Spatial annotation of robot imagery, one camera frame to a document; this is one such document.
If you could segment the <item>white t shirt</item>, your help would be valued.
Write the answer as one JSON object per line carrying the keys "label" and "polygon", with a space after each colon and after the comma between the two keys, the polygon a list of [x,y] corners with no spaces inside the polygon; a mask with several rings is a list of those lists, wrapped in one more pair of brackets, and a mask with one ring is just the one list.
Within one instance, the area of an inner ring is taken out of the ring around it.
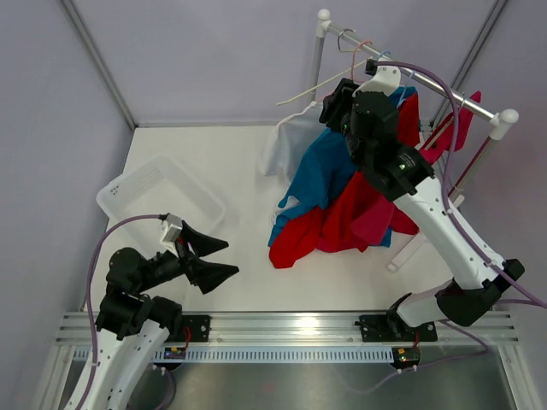
{"label": "white t shirt", "polygon": [[257,162],[262,175],[280,174],[287,183],[294,179],[303,155],[325,130],[319,122],[322,109],[321,102],[312,102],[303,111],[285,117],[273,128]]}

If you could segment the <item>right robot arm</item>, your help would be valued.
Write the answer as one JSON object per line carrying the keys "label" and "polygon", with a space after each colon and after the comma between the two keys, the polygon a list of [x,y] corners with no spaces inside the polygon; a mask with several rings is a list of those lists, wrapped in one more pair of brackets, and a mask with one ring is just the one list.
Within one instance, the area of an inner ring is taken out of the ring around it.
{"label": "right robot arm", "polygon": [[344,136],[357,170],[419,227],[453,275],[436,288],[402,296],[386,311],[376,331],[405,339],[437,320],[472,325],[525,269],[482,241],[444,198],[442,184],[423,155],[397,139],[398,120],[388,94],[359,91],[350,79],[341,79],[326,97],[320,116],[321,123]]}

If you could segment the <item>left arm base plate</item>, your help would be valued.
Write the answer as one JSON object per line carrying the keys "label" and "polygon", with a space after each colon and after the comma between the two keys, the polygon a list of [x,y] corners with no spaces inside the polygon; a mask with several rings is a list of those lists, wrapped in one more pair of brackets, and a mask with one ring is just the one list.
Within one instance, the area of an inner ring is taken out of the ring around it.
{"label": "left arm base plate", "polygon": [[169,328],[168,343],[185,343],[186,335],[190,335],[190,343],[206,343],[209,340],[211,316],[207,314],[183,313]]}

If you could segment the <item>pink wire hanger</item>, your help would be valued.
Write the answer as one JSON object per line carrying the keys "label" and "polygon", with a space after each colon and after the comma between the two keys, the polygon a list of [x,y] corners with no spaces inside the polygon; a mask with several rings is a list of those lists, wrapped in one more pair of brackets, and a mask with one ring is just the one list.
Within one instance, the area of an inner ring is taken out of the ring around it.
{"label": "pink wire hanger", "polygon": [[373,42],[370,40],[361,41],[352,51],[351,65],[350,65],[350,79],[355,80],[355,67],[356,67],[356,55],[358,52],[362,52],[362,47],[364,45],[372,45]]}

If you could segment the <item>light blue wire hanger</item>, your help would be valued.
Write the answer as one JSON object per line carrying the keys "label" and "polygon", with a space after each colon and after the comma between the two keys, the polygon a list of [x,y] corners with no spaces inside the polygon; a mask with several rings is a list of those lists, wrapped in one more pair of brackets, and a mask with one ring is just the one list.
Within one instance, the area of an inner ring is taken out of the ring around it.
{"label": "light blue wire hanger", "polygon": [[391,55],[390,51],[384,50],[377,56],[376,61],[377,62],[389,61],[390,60],[390,55]]}

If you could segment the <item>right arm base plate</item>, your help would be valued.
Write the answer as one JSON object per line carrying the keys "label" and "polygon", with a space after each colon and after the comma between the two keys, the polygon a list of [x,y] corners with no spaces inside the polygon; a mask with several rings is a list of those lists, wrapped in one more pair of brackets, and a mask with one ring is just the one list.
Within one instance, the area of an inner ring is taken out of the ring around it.
{"label": "right arm base plate", "polygon": [[360,330],[363,342],[395,343],[436,342],[438,334],[433,322],[418,327],[406,325],[397,316],[387,313],[363,314],[354,325]]}

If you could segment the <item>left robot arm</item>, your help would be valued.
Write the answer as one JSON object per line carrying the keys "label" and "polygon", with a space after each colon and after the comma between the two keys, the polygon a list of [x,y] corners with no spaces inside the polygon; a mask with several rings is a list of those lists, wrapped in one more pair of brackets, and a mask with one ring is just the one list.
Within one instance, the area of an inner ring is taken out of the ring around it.
{"label": "left robot arm", "polygon": [[173,214],[158,214],[162,252],[147,259],[122,248],[109,259],[106,292],[97,313],[89,311],[91,352],[66,407],[124,409],[151,362],[165,343],[176,348],[169,360],[183,359],[190,343],[209,337],[208,315],[185,315],[181,305],[148,290],[178,277],[203,294],[238,273],[237,266],[206,261],[228,242],[202,234]]}

